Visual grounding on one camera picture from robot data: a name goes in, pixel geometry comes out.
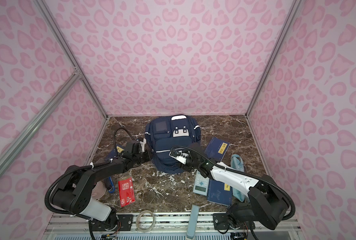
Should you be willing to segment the blue book yellow label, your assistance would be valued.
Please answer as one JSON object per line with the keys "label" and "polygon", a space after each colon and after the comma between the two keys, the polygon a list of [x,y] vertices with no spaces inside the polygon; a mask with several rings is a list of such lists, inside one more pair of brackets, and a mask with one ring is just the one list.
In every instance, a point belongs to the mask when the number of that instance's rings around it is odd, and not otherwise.
{"label": "blue book yellow label", "polygon": [[230,146],[230,143],[213,137],[205,149],[205,154],[209,159],[221,162]]}

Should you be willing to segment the navy blue student backpack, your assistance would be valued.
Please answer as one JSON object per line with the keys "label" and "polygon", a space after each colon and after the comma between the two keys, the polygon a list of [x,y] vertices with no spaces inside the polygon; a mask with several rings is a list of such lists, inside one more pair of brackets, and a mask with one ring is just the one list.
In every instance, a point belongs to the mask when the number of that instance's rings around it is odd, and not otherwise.
{"label": "navy blue student backpack", "polygon": [[152,163],[158,171],[175,175],[183,173],[180,162],[170,157],[174,146],[188,147],[201,142],[201,128],[191,116],[160,117],[146,125],[145,138],[151,148]]}

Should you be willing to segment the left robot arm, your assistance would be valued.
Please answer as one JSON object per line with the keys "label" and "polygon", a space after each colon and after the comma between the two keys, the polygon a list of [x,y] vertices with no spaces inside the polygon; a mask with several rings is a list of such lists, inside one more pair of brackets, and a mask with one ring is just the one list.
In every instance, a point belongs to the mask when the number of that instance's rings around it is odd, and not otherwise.
{"label": "left robot arm", "polygon": [[146,139],[127,142],[122,152],[113,158],[88,166],[72,165],[57,178],[45,194],[45,206],[56,214],[75,215],[88,220],[89,225],[100,225],[105,230],[117,230],[116,209],[92,197],[96,184],[106,178],[123,174],[151,159],[151,148]]}

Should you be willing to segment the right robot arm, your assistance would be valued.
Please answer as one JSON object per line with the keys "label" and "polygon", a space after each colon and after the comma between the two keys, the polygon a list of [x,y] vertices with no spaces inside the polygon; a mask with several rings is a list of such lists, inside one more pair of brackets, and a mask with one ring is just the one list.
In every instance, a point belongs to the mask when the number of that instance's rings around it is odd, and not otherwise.
{"label": "right robot arm", "polygon": [[260,222],[267,229],[275,230],[281,221],[295,215],[291,196],[268,175],[259,177],[208,158],[197,143],[189,147],[174,146],[170,155],[183,170],[197,170],[203,177],[229,185],[248,198],[248,203],[233,204],[226,212],[227,223],[234,229]]}

